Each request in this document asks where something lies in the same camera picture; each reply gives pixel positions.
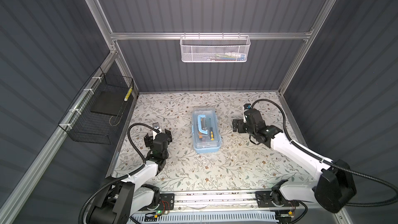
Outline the yellow black screwdriver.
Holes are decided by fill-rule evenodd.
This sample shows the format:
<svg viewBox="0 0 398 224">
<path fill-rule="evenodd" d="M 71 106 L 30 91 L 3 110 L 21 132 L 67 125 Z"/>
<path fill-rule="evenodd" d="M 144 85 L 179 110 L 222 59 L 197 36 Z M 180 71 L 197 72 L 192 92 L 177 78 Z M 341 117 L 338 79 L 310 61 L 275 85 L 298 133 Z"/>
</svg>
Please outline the yellow black screwdriver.
<svg viewBox="0 0 398 224">
<path fill-rule="evenodd" d="M 210 128 L 210 140 L 211 140 L 211 141 L 214 141 L 214 140 L 215 140 L 213 128 Z"/>
</svg>

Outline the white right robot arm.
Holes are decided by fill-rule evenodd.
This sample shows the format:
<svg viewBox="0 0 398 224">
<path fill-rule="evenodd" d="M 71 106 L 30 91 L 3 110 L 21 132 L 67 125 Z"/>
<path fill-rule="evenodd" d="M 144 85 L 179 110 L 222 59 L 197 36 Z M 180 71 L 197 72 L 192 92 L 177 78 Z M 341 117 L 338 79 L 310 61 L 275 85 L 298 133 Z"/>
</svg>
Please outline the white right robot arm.
<svg viewBox="0 0 398 224">
<path fill-rule="evenodd" d="M 252 143 L 264 144 L 294 161 L 313 178 L 306 183 L 279 181 L 269 195 L 275 206 L 284 206 L 289 201 L 317 202 L 327 211 L 337 213 L 356 195 L 346 162 L 323 157 L 290 139 L 286 129 L 266 125 L 258 110 L 244 111 L 243 119 L 234 119 L 232 127 L 233 132 L 248 133 Z"/>
</svg>

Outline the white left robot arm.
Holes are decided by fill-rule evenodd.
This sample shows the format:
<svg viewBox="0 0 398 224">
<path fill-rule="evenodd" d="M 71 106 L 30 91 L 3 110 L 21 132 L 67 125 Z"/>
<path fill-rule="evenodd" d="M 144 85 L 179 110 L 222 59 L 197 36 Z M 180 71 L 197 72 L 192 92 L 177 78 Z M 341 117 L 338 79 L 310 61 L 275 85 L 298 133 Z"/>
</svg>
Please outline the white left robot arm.
<svg viewBox="0 0 398 224">
<path fill-rule="evenodd" d="M 154 132 L 144 140 L 150 148 L 146 163 L 127 175 L 106 178 L 105 184 L 82 207 L 79 224 L 126 224 L 141 208 L 159 205 L 159 188 L 147 182 L 166 165 L 172 134 L 169 130 Z"/>
</svg>

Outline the blue plastic tool box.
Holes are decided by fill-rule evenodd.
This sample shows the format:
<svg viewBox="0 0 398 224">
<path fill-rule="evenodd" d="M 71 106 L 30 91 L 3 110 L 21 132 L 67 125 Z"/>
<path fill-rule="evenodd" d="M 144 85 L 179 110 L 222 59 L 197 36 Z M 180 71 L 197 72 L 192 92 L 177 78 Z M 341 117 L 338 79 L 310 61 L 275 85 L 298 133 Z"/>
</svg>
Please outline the blue plastic tool box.
<svg viewBox="0 0 398 224">
<path fill-rule="evenodd" d="M 210 128 L 215 140 L 210 140 Z M 193 148 L 197 154 L 217 152 L 222 144 L 218 119 L 214 108 L 194 108 L 192 112 Z"/>
</svg>

